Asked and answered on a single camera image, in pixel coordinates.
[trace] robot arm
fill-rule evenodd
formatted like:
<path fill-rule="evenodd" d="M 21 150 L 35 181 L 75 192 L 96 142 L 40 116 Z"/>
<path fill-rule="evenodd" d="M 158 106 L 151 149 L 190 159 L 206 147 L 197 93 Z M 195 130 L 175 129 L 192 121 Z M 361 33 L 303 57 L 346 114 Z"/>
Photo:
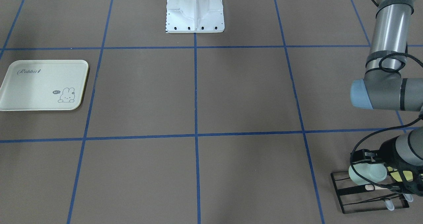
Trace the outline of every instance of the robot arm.
<path fill-rule="evenodd" d="M 405 56 L 409 57 L 405 53 L 415 0 L 376 1 L 379 6 L 366 73 L 364 79 L 352 84 L 352 104 L 367 109 L 420 111 L 423 118 L 423 79 L 401 78 L 400 73 L 406 63 Z M 377 151 L 352 153 L 351 164 L 358 163 L 384 163 L 397 169 L 402 182 L 381 186 L 394 192 L 423 196 L 423 128 L 388 140 Z M 404 171 L 412 173 L 412 180 L 405 177 Z"/>

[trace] yellow object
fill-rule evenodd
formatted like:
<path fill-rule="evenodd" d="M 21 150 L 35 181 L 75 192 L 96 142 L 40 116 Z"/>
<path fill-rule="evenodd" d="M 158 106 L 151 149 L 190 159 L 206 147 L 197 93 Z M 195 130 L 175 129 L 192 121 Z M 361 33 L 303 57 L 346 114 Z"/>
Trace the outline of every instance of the yellow object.
<path fill-rule="evenodd" d="M 396 169 L 393 169 L 392 167 L 388 167 L 388 171 L 396 171 Z M 402 182 L 401 176 L 399 176 L 399 172 L 393 172 L 390 173 L 390 175 L 393 177 L 393 179 L 395 179 L 397 182 Z M 413 180 L 413 173 L 411 173 L 411 171 L 404 171 L 404 176 L 407 179 L 407 181 L 412 181 Z"/>

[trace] blue joint cap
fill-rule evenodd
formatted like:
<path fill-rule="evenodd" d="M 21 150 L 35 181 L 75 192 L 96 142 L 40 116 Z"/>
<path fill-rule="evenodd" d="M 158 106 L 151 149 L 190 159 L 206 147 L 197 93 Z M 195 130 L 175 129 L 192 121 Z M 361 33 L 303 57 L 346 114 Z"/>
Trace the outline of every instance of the blue joint cap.
<path fill-rule="evenodd" d="M 373 109 L 363 79 L 352 82 L 350 97 L 354 107 Z"/>

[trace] white cup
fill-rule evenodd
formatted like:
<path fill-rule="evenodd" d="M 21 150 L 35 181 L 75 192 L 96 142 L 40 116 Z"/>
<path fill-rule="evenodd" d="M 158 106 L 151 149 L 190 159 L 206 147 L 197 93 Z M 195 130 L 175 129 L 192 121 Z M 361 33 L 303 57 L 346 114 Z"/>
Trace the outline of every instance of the white cup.
<path fill-rule="evenodd" d="M 384 179 L 386 179 L 386 176 L 387 176 L 387 170 L 383 164 L 367 164 L 367 163 L 355 164 L 354 168 L 355 170 L 357 170 L 359 174 L 361 174 L 367 179 L 370 179 L 373 182 L 381 182 Z M 348 174 L 351 180 L 355 182 L 357 185 L 369 184 L 369 182 L 360 178 L 354 172 L 354 170 L 352 170 L 351 166 L 348 169 Z"/>

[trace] black band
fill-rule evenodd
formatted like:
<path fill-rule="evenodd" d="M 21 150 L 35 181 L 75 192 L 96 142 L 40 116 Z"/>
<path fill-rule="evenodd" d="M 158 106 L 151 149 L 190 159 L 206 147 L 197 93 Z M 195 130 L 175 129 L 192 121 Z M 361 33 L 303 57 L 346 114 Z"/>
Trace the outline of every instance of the black band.
<path fill-rule="evenodd" d="M 372 71 L 375 71 L 375 70 L 382 70 L 381 68 L 373 68 L 373 69 L 369 69 L 368 71 L 366 71 L 366 73 L 364 73 L 364 74 L 367 74 L 367 73 L 369 73 L 369 72 L 372 72 Z"/>
<path fill-rule="evenodd" d="M 379 7 L 377 7 L 376 18 L 377 18 L 377 15 L 379 14 L 379 12 L 382 9 L 384 9 L 385 7 L 390 6 L 392 4 L 407 4 L 408 6 L 411 7 L 411 14 L 414 13 L 413 0 L 385 0 L 382 3 L 379 4 Z"/>
<path fill-rule="evenodd" d="M 411 152 L 413 152 L 413 154 L 414 154 L 417 158 L 419 158 L 419 159 L 423 160 L 423 158 L 421 158 L 421 157 L 420 157 L 420 155 L 418 155 L 418 154 L 414 151 L 413 147 L 411 146 L 410 137 L 411 137 L 411 134 L 412 134 L 412 133 L 413 133 L 413 131 L 411 131 L 411 132 L 408 134 L 408 138 L 407 138 L 407 141 L 408 141 L 408 147 L 410 147 Z"/>
<path fill-rule="evenodd" d="M 400 93 L 400 99 L 399 99 L 399 105 L 401 108 L 401 111 L 405 111 L 405 86 L 407 85 L 407 79 L 402 79 L 401 83 L 401 93 Z"/>
<path fill-rule="evenodd" d="M 372 61 L 372 60 L 376 60 L 376 59 L 378 59 L 378 58 L 383 58 L 383 57 L 385 57 L 385 56 L 387 56 L 387 55 L 389 55 L 389 54 L 392 54 L 392 53 L 397 53 L 397 51 L 375 51 L 375 52 L 373 52 L 372 54 L 370 54 L 370 55 L 367 57 L 366 68 L 367 68 L 367 64 L 368 64 L 370 61 Z M 389 58 L 399 60 L 399 61 L 401 61 L 402 63 L 407 63 L 407 59 L 406 59 L 406 57 L 405 57 L 405 56 L 393 56 L 393 57 L 389 57 Z"/>

